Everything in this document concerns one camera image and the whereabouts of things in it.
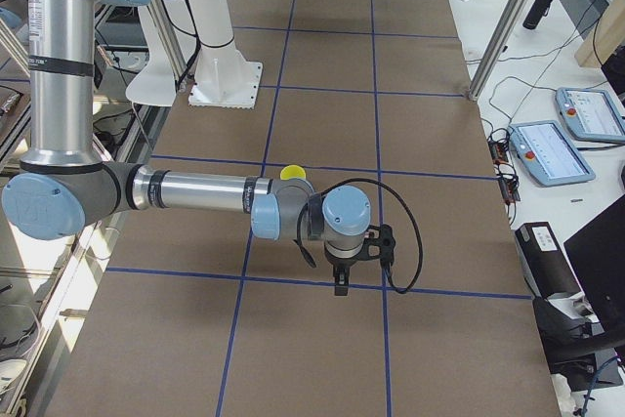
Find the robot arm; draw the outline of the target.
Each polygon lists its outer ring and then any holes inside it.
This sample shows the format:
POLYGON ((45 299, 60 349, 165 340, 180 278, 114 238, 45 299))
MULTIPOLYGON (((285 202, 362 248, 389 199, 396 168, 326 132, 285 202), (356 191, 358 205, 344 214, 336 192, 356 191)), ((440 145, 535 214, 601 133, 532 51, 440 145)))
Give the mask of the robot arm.
POLYGON ((354 181, 314 192, 303 178, 277 181, 176 173, 106 162, 93 149, 95 14, 98 4, 152 0, 27 0, 31 144, 1 204, 22 233, 53 240, 129 210, 188 208, 248 214, 260 238, 321 241, 334 288, 370 259, 370 202, 354 181))

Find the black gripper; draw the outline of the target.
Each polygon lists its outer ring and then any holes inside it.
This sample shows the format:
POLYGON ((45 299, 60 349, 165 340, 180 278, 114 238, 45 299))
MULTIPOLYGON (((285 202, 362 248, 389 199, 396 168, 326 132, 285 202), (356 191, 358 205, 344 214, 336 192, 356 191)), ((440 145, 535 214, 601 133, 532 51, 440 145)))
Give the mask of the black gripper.
POLYGON ((350 269, 357 263, 355 258, 340 258, 333 254, 330 255, 330 264, 333 266, 334 276, 334 295, 347 296, 348 284, 350 278, 350 269))

